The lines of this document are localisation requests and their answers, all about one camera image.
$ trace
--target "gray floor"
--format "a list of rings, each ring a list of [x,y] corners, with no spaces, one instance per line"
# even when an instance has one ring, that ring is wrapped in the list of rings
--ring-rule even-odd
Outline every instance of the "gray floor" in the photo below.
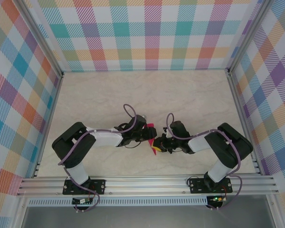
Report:
[[[28,208],[22,228],[271,228],[265,196],[241,196],[219,211],[205,206]]]

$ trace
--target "metal extrusion bar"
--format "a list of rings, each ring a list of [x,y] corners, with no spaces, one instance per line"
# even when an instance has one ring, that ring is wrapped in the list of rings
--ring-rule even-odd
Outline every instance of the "metal extrusion bar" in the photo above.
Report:
[[[60,75],[62,77],[63,75],[63,70],[60,68],[53,52],[49,48],[47,42],[45,41],[44,36],[42,35],[38,24],[35,22],[33,19],[28,7],[26,4],[23,2],[23,0],[14,0],[13,1],[18,8],[19,12],[21,13],[22,17],[24,18],[26,24],[28,25],[29,30],[32,32],[34,35],[37,43],[40,45],[41,49],[43,50],[45,56],[51,63],[54,71],[56,74]]]
[[[230,90],[231,90],[231,93],[232,93],[232,96],[233,96],[233,99],[234,99],[234,102],[235,102],[235,105],[237,108],[237,113],[238,113],[242,128],[244,130],[245,137],[252,143],[253,148],[256,148],[257,146],[255,144],[255,141],[253,140],[251,131],[248,127],[247,119],[246,119],[246,116],[244,114],[245,112],[244,112],[244,109],[241,105],[241,102],[239,99],[239,94],[238,94],[238,91],[236,89],[234,79],[231,75],[229,75],[229,77],[227,77],[227,80],[228,80],[229,87],[230,87]],[[253,151],[252,151],[252,157],[253,157],[253,159],[256,159],[257,164],[261,164],[261,159],[259,158],[255,149],[253,149]],[[265,175],[265,171],[264,171],[262,165],[258,165],[257,168],[262,175]]]
[[[19,228],[22,226],[28,204],[29,198],[17,199],[16,205],[12,206],[12,210],[10,210],[13,211],[14,214],[11,216],[9,228]]]
[[[62,86],[62,82],[63,82],[63,78],[60,78],[58,80],[56,95],[55,95],[55,98],[54,98],[54,102],[53,102],[53,106],[52,106],[51,112],[49,114],[49,118],[48,118],[47,125],[46,125],[45,132],[44,132],[44,137],[42,139],[41,146],[40,146],[40,149],[39,149],[39,152],[38,152],[38,157],[37,157],[37,160],[35,161],[35,163],[36,163],[34,165],[35,168],[34,168],[32,174],[31,174],[32,177],[35,177],[36,176],[35,174],[37,174],[36,172],[39,170],[39,166],[40,166],[40,163],[41,163],[41,159],[42,159],[42,155],[43,155],[43,152],[44,152],[44,148],[46,146],[46,142],[47,142],[47,138],[48,138],[47,136],[48,136],[48,133],[49,133],[49,130],[50,130],[50,126],[51,126],[52,120],[53,120],[53,116],[54,116],[55,108],[56,108],[56,105],[57,105],[57,101],[58,101],[60,89],[61,89],[61,86]]]
[[[279,228],[285,228],[285,222],[281,213],[283,209],[280,208],[281,205],[277,199],[278,195],[267,195],[266,197],[275,226]]]
[[[243,180],[241,195],[277,194],[278,189],[272,176],[258,174],[239,174]],[[106,179],[106,197],[143,197],[143,196],[192,196],[186,180],[190,176],[146,176],[146,177],[93,177]],[[239,179],[230,177],[235,195],[239,189]],[[24,179],[18,195],[21,197],[65,197],[62,194],[64,177]],[[213,196],[215,194],[195,194]]]
[[[255,37],[255,34],[257,33],[258,28],[260,27],[264,17],[270,10],[272,4],[274,3],[275,0],[264,0],[254,21],[252,22],[252,25],[248,29],[248,32],[243,40],[242,45],[238,49],[236,56],[234,57],[233,62],[231,63],[230,66],[230,72],[233,72],[235,68],[238,66],[240,61],[242,60],[248,46],[250,45],[251,41]]]

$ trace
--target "wire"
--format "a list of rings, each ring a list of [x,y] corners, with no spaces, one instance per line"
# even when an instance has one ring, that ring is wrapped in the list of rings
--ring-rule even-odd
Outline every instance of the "wire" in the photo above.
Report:
[[[187,182],[188,187],[190,187],[190,185],[189,185],[188,181],[190,180],[190,178],[191,178],[191,177],[189,177],[189,178],[187,179],[187,181],[186,181],[186,182]]]
[[[227,137],[227,135],[226,135],[224,132],[222,132],[222,131],[220,131],[220,130],[218,130],[218,129],[211,129],[211,130],[208,130],[208,131],[199,133],[199,134],[197,134],[197,135],[193,135],[193,136],[191,136],[191,137],[180,138],[180,137],[178,137],[178,136],[176,136],[176,135],[173,134],[173,132],[172,132],[172,130],[171,130],[169,124],[168,124],[168,120],[169,120],[170,115],[172,115],[172,123],[174,122],[174,115],[173,115],[173,113],[169,113],[169,114],[167,115],[167,118],[166,118],[166,125],[167,125],[167,129],[168,129],[169,133],[171,134],[171,136],[174,137],[174,138],[176,138],[176,139],[180,139],[180,140],[190,140],[190,139],[196,138],[196,137],[198,137],[198,136],[201,136],[201,135],[204,135],[204,134],[207,134],[207,133],[210,133],[210,132],[218,132],[218,133],[220,133],[220,134],[228,141],[228,143],[229,143],[230,146],[232,147],[234,153],[236,154],[237,162],[238,162],[238,163],[237,163],[236,169],[233,170],[233,171],[231,171],[230,173],[228,173],[226,176],[238,177],[239,180],[240,180],[239,189],[238,189],[238,191],[237,191],[235,197],[231,200],[231,202],[233,202],[234,199],[236,199],[236,198],[238,197],[239,193],[240,193],[241,190],[242,190],[242,186],[243,186],[243,180],[241,179],[241,177],[238,176],[238,175],[233,175],[233,174],[234,174],[235,172],[237,172],[237,171],[240,169],[240,167],[241,167],[241,157],[239,156],[238,150],[237,150],[237,148],[235,147],[235,145],[233,144],[233,142]]]
[[[136,146],[134,146],[134,147],[126,147],[125,146],[125,148],[127,148],[127,149],[133,149],[133,148],[135,148],[135,147],[138,147],[140,144],[141,144],[142,142],[139,142]]]
[[[78,184],[78,183],[71,177],[71,175],[70,175],[70,173],[67,171],[66,167],[63,167],[63,169],[65,170],[65,172],[67,173],[67,175],[70,177],[71,181],[72,181],[77,187],[79,187],[79,188],[81,188],[81,189],[83,189],[83,190],[86,190],[86,191],[88,191],[88,192],[90,192],[90,193],[92,193],[92,194],[95,194],[95,195],[98,197],[96,204],[94,204],[93,206],[90,206],[90,207],[89,207],[88,209],[86,209],[86,210],[79,210],[79,209],[77,208],[77,204],[76,204],[76,205],[75,205],[76,211],[77,211],[77,212],[78,212],[78,211],[87,212],[87,211],[89,211],[89,210],[92,210],[94,207],[96,207],[96,205],[100,202],[100,195],[99,195],[96,191],[87,189],[87,188],[81,186],[80,184]]]
[[[92,185],[92,188],[95,189],[95,188],[94,188],[94,185]],[[90,201],[90,195],[91,195],[91,193],[89,192],[89,196],[88,196],[88,200],[89,200],[89,201]],[[93,195],[92,201],[93,201],[94,197],[95,197],[95,194]]]
[[[80,141],[81,141],[87,134],[90,134],[90,133],[93,133],[93,132],[111,132],[111,133],[116,133],[116,134],[122,134],[122,133],[128,132],[128,131],[130,131],[132,128],[134,128],[134,126],[135,126],[135,124],[136,124],[136,120],[137,120],[136,112],[135,112],[134,108],[133,108],[131,105],[129,105],[129,104],[124,104],[123,109],[125,110],[125,112],[126,112],[129,116],[131,116],[131,115],[130,115],[129,112],[126,110],[126,108],[125,108],[126,106],[129,107],[129,108],[131,108],[132,111],[133,111],[133,113],[134,113],[134,122],[133,122],[133,124],[132,124],[131,127],[129,127],[129,128],[126,129],[126,130],[123,130],[123,131],[111,131],[111,130],[109,130],[109,129],[95,129],[95,130],[90,130],[90,131],[85,132],[84,134],[82,134],[82,135],[79,137],[79,139],[76,141],[76,143],[75,143],[75,144],[73,145],[73,147],[70,149],[70,151],[69,151],[69,152],[66,154],[66,156],[58,163],[58,165],[62,165],[62,164],[68,159],[68,157],[73,153],[74,149],[77,147],[77,145],[80,143]]]
[[[180,138],[180,137],[178,137],[178,136],[176,136],[176,135],[173,134],[173,132],[172,132],[172,130],[171,130],[169,124],[168,124],[168,120],[169,120],[170,115],[172,116],[172,123],[174,122],[174,115],[173,115],[173,113],[169,113],[169,114],[167,115],[167,118],[166,118],[166,125],[167,125],[167,129],[168,129],[169,133],[171,134],[171,136],[174,137],[174,138],[176,138],[176,139],[180,139],[180,140],[190,140],[190,139],[196,138],[196,137],[198,137],[198,136],[201,136],[201,135],[204,135],[204,134],[207,134],[207,133],[210,133],[210,132],[218,132],[218,133],[220,133],[220,134],[228,141],[228,143],[229,143],[230,146],[232,147],[234,153],[236,154],[237,162],[238,162],[236,169],[233,170],[233,171],[231,171],[230,173],[228,173],[227,176],[229,176],[229,175],[231,175],[231,174],[237,172],[237,171],[240,169],[240,167],[241,167],[241,158],[240,158],[240,156],[239,156],[238,150],[237,150],[237,148],[235,147],[235,145],[233,144],[233,142],[227,137],[227,135],[226,135],[224,132],[222,132],[222,131],[220,131],[220,130],[218,130],[218,129],[211,129],[211,130],[208,130],[208,131],[199,133],[199,134],[197,134],[197,135],[193,135],[193,136],[191,136],[191,137]]]
[[[125,112],[131,117],[133,118],[129,112],[126,110],[126,107],[129,107],[132,109],[133,113],[134,113],[134,121],[133,121],[133,124],[131,127],[129,127],[128,129],[126,130],[123,130],[123,131],[111,131],[111,130],[108,130],[108,129],[97,129],[97,130],[90,130],[90,131],[87,131],[85,132],[84,134],[82,134],[79,139],[77,140],[77,142],[73,145],[73,147],[70,149],[70,151],[66,154],[66,156],[58,163],[58,165],[63,165],[63,163],[68,159],[68,157],[73,153],[74,149],[77,147],[77,145],[80,143],[80,141],[87,135],[87,134],[90,134],[90,133],[93,133],[93,132],[111,132],[111,133],[117,133],[117,134],[122,134],[122,133],[125,133],[125,132],[128,132],[130,131],[132,128],[134,128],[135,124],[136,124],[136,121],[137,121],[137,115],[136,115],[136,112],[135,112],[135,109],[129,105],[129,104],[124,104],[123,106],[123,109],[125,110]],[[83,190],[86,190],[94,195],[96,195],[98,197],[98,200],[96,202],[96,204],[94,204],[93,206],[90,206],[88,209],[86,210],[82,210],[82,212],[87,212],[91,209],[93,209],[94,207],[96,207],[96,205],[100,202],[100,196],[97,192],[93,191],[93,190],[90,190],[90,189],[87,189],[83,186],[81,186],[80,184],[78,184],[70,175],[70,173],[67,171],[67,169],[65,167],[63,167],[65,172],[67,173],[67,175],[70,177],[71,181],[79,188],[83,189]]]
[[[225,196],[224,196],[224,198],[226,198],[226,196],[227,196],[227,189],[226,189],[226,187],[225,187],[224,185],[222,185],[222,188],[225,190]]]

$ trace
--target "aluminum frame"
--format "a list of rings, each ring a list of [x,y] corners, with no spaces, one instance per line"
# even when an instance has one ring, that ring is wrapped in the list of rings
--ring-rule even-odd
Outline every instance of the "aluminum frame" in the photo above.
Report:
[[[260,174],[239,174],[243,180],[240,195],[271,195],[278,194],[278,188],[272,176]],[[91,177],[93,179],[105,179],[106,197],[142,197],[142,196],[213,196],[214,193],[190,194],[186,180],[189,175],[175,176],[142,176],[142,177]],[[239,179],[230,177],[235,195],[239,189]],[[36,177],[24,179],[18,195],[24,198],[30,197],[65,197],[62,194],[65,178],[62,177]]]
[[[26,18],[26,22],[29,25],[29,28],[32,30],[33,34],[36,36],[38,43],[41,44],[42,49],[46,52],[47,57],[51,60],[51,64],[55,66],[57,73],[61,75],[61,69],[55,59],[49,47],[47,46],[46,41],[42,37],[36,23],[30,15],[27,6],[23,4],[22,0],[14,0],[21,14]],[[258,15],[248,31],[245,40],[238,51],[232,65],[231,69],[234,70],[238,65],[239,61],[242,58],[243,53],[247,49],[251,39],[253,39],[254,34],[257,31],[258,26],[263,20],[266,12],[269,10],[273,0],[264,1],[263,5],[258,12]],[[251,141],[251,134],[247,127],[245,117],[243,116],[243,110],[238,100],[238,95],[234,87],[234,82],[232,77],[227,72],[228,81],[232,95],[234,97],[237,111],[245,132],[245,136]],[[50,115],[50,120],[48,123],[48,129],[52,116],[54,114],[55,105],[58,99],[59,90],[62,85],[62,80],[60,80],[59,89],[55,97],[54,105]],[[64,185],[64,177],[36,177],[38,174],[38,166],[42,158],[43,150],[40,150],[38,155],[38,160],[36,164],[36,173],[34,172],[32,179],[24,179],[23,183],[19,189],[18,203],[16,204],[17,210],[15,212],[14,220],[11,222],[10,227],[21,227],[22,221],[24,219],[26,208],[29,206],[29,200],[34,198],[42,197],[51,197],[53,199],[62,199],[65,197],[62,195],[62,188]],[[267,195],[268,203],[271,208],[272,215],[274,217],[275,224],[277,227],[285,227],[283,225],[283,219],[279,211],[278,204],[276,203],[276,194],[278,194],[278,188],[275,184],[275,181],[272,176],[262,176],[260,173],[264,174],[264,170],[261,166],[257,164],[259,158],[255,152],[252,153],[253,162],[255,166],[256,173],[252,174],[240,174],[239,176],[243,179],[243,189],[241,195]],[[161,196],[182,196],[182,197],[192,197],[195,194],[190,194],[189,187],[186,186],[186,180],[190,177],[189,175],[177,175],[177,176],[145,176],[145,177],[93,177],[93,179],[106,179],[106,192],[104,197],[106,198],[116,198],[116,197],[161,197]],[[239,188],[239,180],[237,178],[231,178],[231,183],[234,189],[234,192],[229,195],[235,195]],[[199,196],[211,196],[214,194],[197,194]]]
[[[62,83],[63,83],[63,75],[58,80],[58,83],[57,83],[57,92],[56,92],[56,95],[55,95],[55,98],[54,98],[54,101],[53,101],[52,109],[51,109],[50,114],[49,114],[48,122],[47,122],[47,125],[46,125],[46,128],[45,128],[45,131],[44,131],[44,137],[42,139],[41,146],[40,146],[40,149],[38,151],[37,159],[36,159],[36,161],[34,163],[34,167],[35,168],[34,168],[33,172],[30,175],[32,178],[36,177],[35,173],[36,173],[36,171],[39,170],[39,166],[40,166],[41,159],[42,159],[43,152],[44,152],[44,148],[46,146],[46,142],[47,142],[47,139],[48,139],[47,136],[48,136],[51,124],[52,124],[53,117],[54,117],[54,112],[55,112],[56,105],[57,105],[57,102],[58,102],[58,98],[59,98],[59,94],[60,94]]]

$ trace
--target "yellow object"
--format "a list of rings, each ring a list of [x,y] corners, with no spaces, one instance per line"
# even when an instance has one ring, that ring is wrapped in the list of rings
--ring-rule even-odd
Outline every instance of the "yellow object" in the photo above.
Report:
[[[153,149],[156,150],[156,151],[162,152],[160,148],[157,148],[156,146],[153,146],[153,143],[152,143],[151,148],[153,148]]]

